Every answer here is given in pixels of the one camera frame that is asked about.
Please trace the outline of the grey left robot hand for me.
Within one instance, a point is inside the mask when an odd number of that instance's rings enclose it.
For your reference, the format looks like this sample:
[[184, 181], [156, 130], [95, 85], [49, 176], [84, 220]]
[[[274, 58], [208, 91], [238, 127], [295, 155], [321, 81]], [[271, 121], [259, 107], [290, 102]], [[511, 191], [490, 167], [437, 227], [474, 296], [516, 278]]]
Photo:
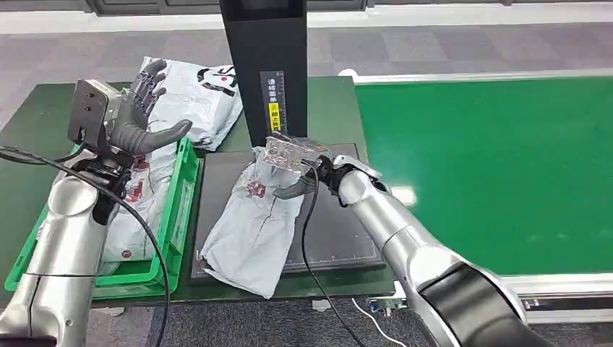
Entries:
[[135, 77], [130, 87], [122, 90], [122, 104], [113, 121], [109, 143], [131, 155], [146, 155], [183, 138], [191, 129], [188, 119], [172, 127], [151, 132], [150, 115], [158, 99], [166, 93], [160, 83], [166, 79], [167, 67], [162, 59], [152, 60]]

